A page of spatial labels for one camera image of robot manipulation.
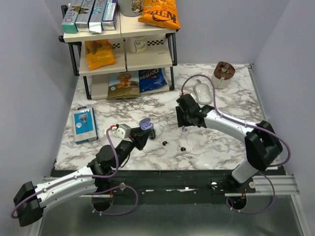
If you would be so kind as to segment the lavender earbud charging case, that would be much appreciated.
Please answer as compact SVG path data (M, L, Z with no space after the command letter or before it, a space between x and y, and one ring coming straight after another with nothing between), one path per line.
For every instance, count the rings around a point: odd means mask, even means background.
M149 129L153 129L154 125L151 122L150 118L144 118L139 122L139 126L142 130L149 130Z

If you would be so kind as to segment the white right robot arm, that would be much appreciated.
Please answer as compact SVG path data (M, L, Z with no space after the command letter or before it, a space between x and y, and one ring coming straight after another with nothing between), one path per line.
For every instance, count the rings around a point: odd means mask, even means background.
M283 151L274 129L266 121L260 123L218 114L214 107L200 107L190 94L180 96L176 100L178 126L197 126L223 132L245 145L246 159L228 175L227 189L239 192L244 183L259 171L265 171Z

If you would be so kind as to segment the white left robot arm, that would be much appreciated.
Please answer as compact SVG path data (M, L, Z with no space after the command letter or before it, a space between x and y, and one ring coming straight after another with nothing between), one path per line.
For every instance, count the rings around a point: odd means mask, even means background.
M113 178L122 163L136 148L143 150L149 139L155 138L153 128L128 128L129 134L115 147L111 140L103 146L87 166L64 177L34 185L24 183L13 202L12 219L18 219L21 227L31 225L41 219L44 212L73 198L85 194L110 195L117 189L136 190L126 184L113 184Z

